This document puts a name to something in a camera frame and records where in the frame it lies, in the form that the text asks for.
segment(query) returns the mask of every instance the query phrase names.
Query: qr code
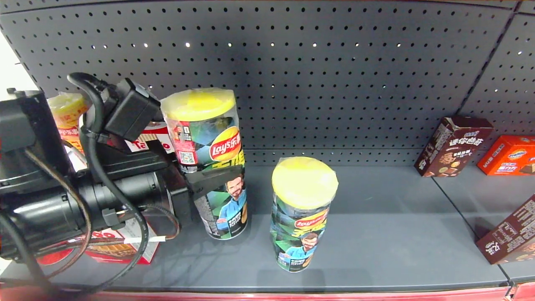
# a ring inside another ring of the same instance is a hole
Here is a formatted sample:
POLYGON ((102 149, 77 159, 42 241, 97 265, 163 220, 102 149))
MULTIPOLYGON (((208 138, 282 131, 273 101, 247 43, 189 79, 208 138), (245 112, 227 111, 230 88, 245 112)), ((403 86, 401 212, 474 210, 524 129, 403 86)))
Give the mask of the qr code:
POLYGON ((195 164, 195 157, 193 157, 193 153, 190 152, 178 152, 180 156, 180 163, 182 164, 195 164))

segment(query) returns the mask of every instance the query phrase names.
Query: electrical wire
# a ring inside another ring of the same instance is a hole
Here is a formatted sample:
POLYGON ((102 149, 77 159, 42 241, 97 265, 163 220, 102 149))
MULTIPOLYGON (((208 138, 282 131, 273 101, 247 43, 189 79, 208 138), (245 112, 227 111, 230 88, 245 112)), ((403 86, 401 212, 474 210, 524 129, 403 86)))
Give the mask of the electrical wire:
MULTIPOLYGON (((179 222, 178 218, 173 213, 171 213, 169 210, 167 210, 166 208, 164 208, 162 206, 152 205, 152 204, 147 204, 147 205, 143 205, 143 206, 140 206, 140 207, 141 208, 152 208, 152 209, 158 210, 158 211, 164 213, 165 216, 167 216, 167 218, 174 224, 175 233, 172 234, 172 235, 166 235, 165 236, 165 240, 175 239, 178 236, 178 234, 180 234, 180 230, 181 230, 180 229, 180 222, 179 222)), ((89 246, 117 245, 117 244, 123 244, 124 241, 125 241, 124 238, 111 238, 111 237, 91 238, 91 241, 89 242, 89 246)), ((59 251, 65 250, 65 249, 71 249, 71 248, 74 248, 74 247, 78 247, 81 243, 82 243, 82 241, 80 239, 76 239, 75 241, 72 241, 72 242, 61 242, 59 244, 55 244, 55 245, 43 248, 43 249, 39 250, 39 253, 42 254, 42 255, 56 253, 56 252, 59 252, 59 251)))
POLYGON ((137 250, 134 258, 124 267, 117 275, 112 277, 111 279, 107 280, 106 282, 97 285, 95 287, 92 287, 90 289, 81 291, 80 293, 83 294, 94 294, 98 291, 101 291, 105 288, 107 288, 109 285, 111 285, 114 281, 117 279, 123 277, 126 273, 128 273, 141 259, 143 256, 143 253, 145 252, 145 249, 147 248, 147 245, 149 243, 149 229, 147 226, 147 221, 145 220, 145 217, 141 214, 141 212, 128 200, 128 198, 124 195, 124 193, 117 187, 117 185, 110 180, 106 172, 104 171, 104 168, 102 167, 97 153, 96 153, 96 147, 97 147, 97 141, 96 137, 91 137, 89 139, 89 148, 86 150, 87 156, 89 157, 89 161, 91 162, 91 170, 95 172, 96 176, 104 183, 104 185, 110 190, 111 193, 115 195, 115 197, 123 203, 124 207, 126 207, 127 210, 129 210, 133 215, 134 219, 139 224, 139 227, 141 229, 141 243, 139 246, 139 249, 137 250))
POLYGON ((174 224, 174 226, 176 227, 175 233, 173 235, 166 235, 165 236, 165 240, 172 240, 176 236, 178 236, 178 234, 180 234, 180 221, 178 220, 178 218, 171 211, 167 210, 166 208, 164 208, 162 206, 153 205, 153 204, 147 204, 147 205, 144 205, 143 207, 156 209, 156 210, 162 212, 174 224))
POLYGON ((106 83, 104 81, 100 81, 96 79, 95 77, 86 74, 86 73, 71 73, 67 76, 67 79, 74 85, 80 87, 82 90, 84 90, 88 95, 93 103, 93 108, 95 110, 94 112, 94 120, 93 123, 90 124, 90 131, 93 133, 93 135, 89 136, 89 146, 86 151, 87 158, 90 162, 90 168, 91 171, 96 174, 96 176, 102 181, 102 183, 110 190, 111 193, 115 195, 115 197, 126 207, 127 210, 129 210, 133 215, 136 222, 139 224, 140 230, 141 230, 141 243, 139 246, 139 249, 137 250, 136 254, 134 255, 134 258, 124 267, 117 275, 112 277, 111 279, 101 283, 100 285, 97 285, 95 287, 82 290, 78 292, 80 295, 85 294, 94 294, 98 291, 101 291, 105 288, 107 288, 109 285, 111 285, 114 281, 124 276, 126 273, 128 273, 141 259, 143 256, 143 253, 145 252, 145 249, 147 248, 148 242, 149 242, 149 230, 147 226, 147 221, 145 220, 145 217, 140 213, 140 211, 132 205, 132 203, 128 200, 128 198, 124 195, 124 193, 117 187, 117 185, 110 180, 106 172, 104 171, 104 168, 102 167, 100 160, 97 156, 97 136, 102 132, 102 128, 104 126, 104 102, 102 101, 102 98, 100 97, 98 91, 95 89, 94 86, 90 85, 89 83, 97 86, 99 89, 103 89, 106 86, 106 83))
POLYGON ((39 157, 37 157, 29 148, 26 148, 24 150, 24 153, 32 162, 39 166, 50 177, 58 181, 63 187, 63 189, 65 189, 74 198, 74 200, 78 204, 78 207, 80 208, 80 211, 82 211, 83 218, 86 222, 86 235, 78 253, 74 257, 72 257, 63 267, 47 276, 48 278, 51 278, 70 268, 76 261, 78 261, 78 259, 80 259, 80 257, 82 257, 83 253, 87 249, 87 246, 89 245, 89 241, 91 240, 91 236, 93 234, 93 225, 91 223, 91 216, 89 215, 89 205, 87 205, 86 201, 83 199, 80 193, 71 185, 71 183, 66 181, 56 169, 54 169, 46 162, 41 160, 39 157))
POLYGON ((50 296, 56 296, 59 293, 58 289, 44 275, 20 229, 2 210, 0 210, 0 224, 11 236, 35 282, 50 296))
POLYGON ((67 80, 84 90, 89 95, 89 99, 91 99, 93 108, 95 110, 94 120, 90 125, 91 128, 89 130, 94 133, 100 133, 102 127, 104 126, 104 102, 102 101, 102 98, 95 87, 88 83, 93 83, 98 81, 98 79, 87 73, 74 72, 67 75, 67 80))

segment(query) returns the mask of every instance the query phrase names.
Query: white wall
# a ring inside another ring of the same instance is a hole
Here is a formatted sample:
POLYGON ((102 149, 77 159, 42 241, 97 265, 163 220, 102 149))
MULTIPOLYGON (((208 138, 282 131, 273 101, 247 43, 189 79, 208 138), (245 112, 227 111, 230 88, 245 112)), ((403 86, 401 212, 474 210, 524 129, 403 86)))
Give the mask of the white wall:
POLYGON ((0 97, 7 94, 5 91, 7 88, 37 90, 9 43, 0 35, 0 97))

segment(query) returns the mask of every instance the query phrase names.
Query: yellow snack package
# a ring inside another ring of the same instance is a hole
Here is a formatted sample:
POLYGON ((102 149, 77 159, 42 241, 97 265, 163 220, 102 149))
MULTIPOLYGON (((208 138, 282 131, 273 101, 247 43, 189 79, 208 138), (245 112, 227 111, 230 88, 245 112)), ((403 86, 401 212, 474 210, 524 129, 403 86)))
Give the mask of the yellow snack package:
POLYGON ((47 99, 60 137, 83 153, 78 133, 78 118, 88 110, 86 100, 79 93, 59 92, 47 99))
POLYGON ((338 188, 336 173, 308 157, 281 158, 272 175, 272 243, 284 270, 307 268, 327 225, 329 206, 338 188))

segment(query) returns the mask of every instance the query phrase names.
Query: yellow plastic lid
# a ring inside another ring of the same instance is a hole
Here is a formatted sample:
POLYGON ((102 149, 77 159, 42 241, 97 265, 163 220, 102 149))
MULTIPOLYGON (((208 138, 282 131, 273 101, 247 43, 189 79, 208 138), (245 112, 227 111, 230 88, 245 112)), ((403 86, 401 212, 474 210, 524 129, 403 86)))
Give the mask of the yellow plastic lid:
POLYGON ((308 157, 283 158, 271 177, 275 194, 288 205, 315 209, 329 204, 338 188, 336 173, 308 157))
POLYGON ((160 101, 163 114, 175 121, 202 121, 220 116, 236 105, 234 92, 219 88, 191 89, 160 101))
POLYGON ((56 114, 69 114, 86 105, 80 93, 61 93, 58 96, 47 99, 47 102, 52 113, 56 114))

